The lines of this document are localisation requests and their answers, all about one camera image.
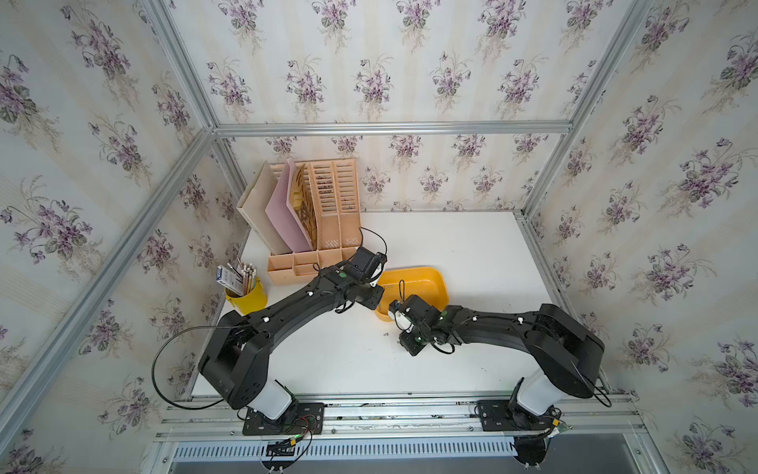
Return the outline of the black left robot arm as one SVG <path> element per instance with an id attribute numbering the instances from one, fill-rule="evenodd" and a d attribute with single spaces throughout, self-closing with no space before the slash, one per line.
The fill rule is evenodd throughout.
<path id="1" fill-rule="evenodd" d="M 311 282 L 283 300 L 247 315 L 226 313 L 199 358 L 199 374 L 231 408 L 248 408 L 272 421 L 287 418 L 296 401 L 270 377 L 270 356 L 318 316 L 355 304 L 376 309 L 384 294 L 376 282 L 386 263 L 386 254 L 360 246 L 353 256 L 319 268 Z"/>

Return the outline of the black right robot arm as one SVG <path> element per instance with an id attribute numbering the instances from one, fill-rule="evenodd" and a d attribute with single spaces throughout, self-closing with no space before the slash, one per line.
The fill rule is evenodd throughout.
<path id="1" fill-rule="evenodd" d="M 400 345 L 413 357 L 430 347 L 453 355 L 459 346 L 488 345 L 533 357 L 537 371 L 517 383 L 508 410 L 513 418 L 536 419 L 566 397 L 596 395 L 604 343 L 559 306 L 544 303 L 535 311 L 495 313 L 460 305 L 442 310 L 418 295 L 389 305 L 401 324 Z"/>

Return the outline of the yellow plastic storage box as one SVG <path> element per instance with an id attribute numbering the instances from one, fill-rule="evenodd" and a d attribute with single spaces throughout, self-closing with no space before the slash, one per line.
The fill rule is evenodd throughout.
<path id="1" fill-rule="evenodd" d="M 449 295 L 445 280 L 432 267 L 414 267 L 385 271 L 377 280 L 384 288 L 382 299 L 375 309 L 375 315 L 384 322 L 391 322 L 389 306 L 394 300 L 400 299 L 400 282 L 404 282 L 404 295 L 418 295 L 427 304 L 442 310 L 448 306 Z"/>

